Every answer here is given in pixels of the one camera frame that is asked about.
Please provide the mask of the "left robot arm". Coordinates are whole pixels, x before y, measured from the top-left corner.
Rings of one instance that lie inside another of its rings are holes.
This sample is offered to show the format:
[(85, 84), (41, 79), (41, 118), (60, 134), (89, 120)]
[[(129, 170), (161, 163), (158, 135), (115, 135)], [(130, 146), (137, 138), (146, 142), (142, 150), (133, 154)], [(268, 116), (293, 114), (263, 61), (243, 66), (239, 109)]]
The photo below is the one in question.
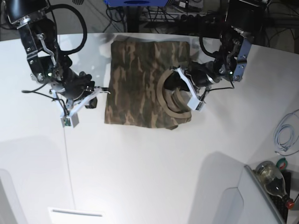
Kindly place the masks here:
[(221, 80), (242, 80), (251, 46), (263, 26), (267, 0), (230, 0), (225, 13), (207, 13), (180, 22), (190, 34), (197, 34), (200, 50), (212, 58), (207, 63), (190, 62), (183, 74), (195, 90), (213, 91)]

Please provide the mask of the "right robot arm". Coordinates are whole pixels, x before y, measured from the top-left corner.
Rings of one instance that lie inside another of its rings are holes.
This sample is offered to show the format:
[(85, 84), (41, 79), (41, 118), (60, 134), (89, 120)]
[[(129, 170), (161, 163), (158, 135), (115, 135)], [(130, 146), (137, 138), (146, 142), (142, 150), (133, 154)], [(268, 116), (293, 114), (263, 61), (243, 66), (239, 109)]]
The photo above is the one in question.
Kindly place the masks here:
[[(87, 40), (87, 26), (81, 13), (67, 4), (51, 5), (47, 0), (6, 0), (5, 13), (10, 25), (19, 32), (27, 54), (27, 62), (37, 82), (49, 84), (72, 104), (81, 102), (95, 92), (92, 76), (72, 69), (71, 54), (78, 53)], [(56, 9), (73, 12), (82, 27), (83, 38), (78, 47), (61, 50), (57, 24), (47, 17)]]

